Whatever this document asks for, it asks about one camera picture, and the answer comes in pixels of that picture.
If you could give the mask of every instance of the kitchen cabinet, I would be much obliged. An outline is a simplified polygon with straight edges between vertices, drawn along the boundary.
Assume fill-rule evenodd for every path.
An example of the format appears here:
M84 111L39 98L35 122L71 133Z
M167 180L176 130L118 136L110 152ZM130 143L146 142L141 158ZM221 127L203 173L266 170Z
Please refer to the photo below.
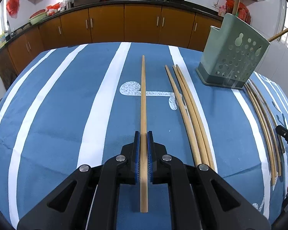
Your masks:
M88 9L62 15L61 24L66 46L92 43Z
M25 33L28 42L29 52L31 59L33 60L37 55L44 51L44 46L40 31L38 27L30 29L29 32Z
M161 6L125 4L125 41L158 43Z
M21 73L32 60L24 34L8 45L8 51L18 74Z
M45 50L66 46L60 17L42 23L39 30Z
M6 90L17 78L17 72L8 52L8 48L0 50L0 77Z
M203 52L210 33L210 26L221 27L221 25L222 22L219 20L196 14L188 48Z
M91 7L90 18L92 42L124 41L124 5Z
M195 14L162 7L159 44L188 47Z

